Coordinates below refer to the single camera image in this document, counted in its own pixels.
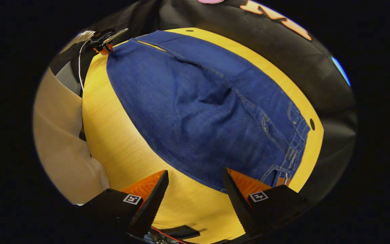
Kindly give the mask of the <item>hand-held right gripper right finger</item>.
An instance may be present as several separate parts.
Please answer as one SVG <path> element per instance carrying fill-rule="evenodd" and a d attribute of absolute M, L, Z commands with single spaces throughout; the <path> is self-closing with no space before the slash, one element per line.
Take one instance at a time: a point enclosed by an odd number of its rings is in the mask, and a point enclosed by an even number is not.
<path fill-rule="evenodd" d="M 285 184 L 271 187 L 230 168 L 223 168 L 222 181 L 247 235 L 279 229 L 310 208 L 307 198 Z"/>

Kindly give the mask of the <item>blue denim jeans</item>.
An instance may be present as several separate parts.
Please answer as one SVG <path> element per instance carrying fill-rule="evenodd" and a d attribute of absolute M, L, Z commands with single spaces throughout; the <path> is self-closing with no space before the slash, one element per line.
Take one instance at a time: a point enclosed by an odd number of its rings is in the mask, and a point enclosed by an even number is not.
<path fill-rule="evenodd" d="M 156 31 L 117 46 L 106 70 L 139 134 L 189 178 L 224 193 L 223 168 L 271 187 L 295 179 L 310 126 L 280 86 L 245 58 Z"/>

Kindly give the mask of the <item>person's light clothing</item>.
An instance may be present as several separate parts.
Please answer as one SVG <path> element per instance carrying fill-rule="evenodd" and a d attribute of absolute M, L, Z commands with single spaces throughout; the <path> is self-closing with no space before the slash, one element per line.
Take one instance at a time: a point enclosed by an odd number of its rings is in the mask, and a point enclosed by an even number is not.
<path fill-rule="evenodd" d="M 34 102 L 34 142 L 45 173 L 72 204 L 85 204 L 110 188 L 103 165 L 79 136 L 82 125 L 81 97 L 48 68 Z"/>

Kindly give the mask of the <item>black backdrop cloth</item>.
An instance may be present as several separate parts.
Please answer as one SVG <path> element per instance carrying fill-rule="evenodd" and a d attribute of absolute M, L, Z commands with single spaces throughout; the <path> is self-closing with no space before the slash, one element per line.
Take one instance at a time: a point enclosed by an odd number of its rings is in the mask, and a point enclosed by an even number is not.
<path fill-rule="evenodd" d="M 204 29 L 252 49 L 283 71 L 303 92 L 324 128 L 321 153 L 300 193 L 319 202 L 347 167 L 356 142 L 358 117 L 350 85 L 333 56 L 316 37 L 307 40 L 268 17 L 261 1 L 260 14 L 240 6 L 247 0 L 202 4 L 198 0 L 116 0 L 111 13 L 89 28 L 128 28 L 121 40 L 156 30 L 183 27 Z"/>

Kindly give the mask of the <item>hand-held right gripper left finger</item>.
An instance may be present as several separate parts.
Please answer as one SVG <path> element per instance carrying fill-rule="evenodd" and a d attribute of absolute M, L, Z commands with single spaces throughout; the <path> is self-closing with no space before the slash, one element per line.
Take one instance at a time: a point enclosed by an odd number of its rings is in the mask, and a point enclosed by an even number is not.
<path fill-rule="evenodd" d="M 75 212 L 97 224 L 107 224 L 142 238 L 150 230 L 169 184 L 167 170 L 161 170 L 123 190 L 108 188 Z"/>

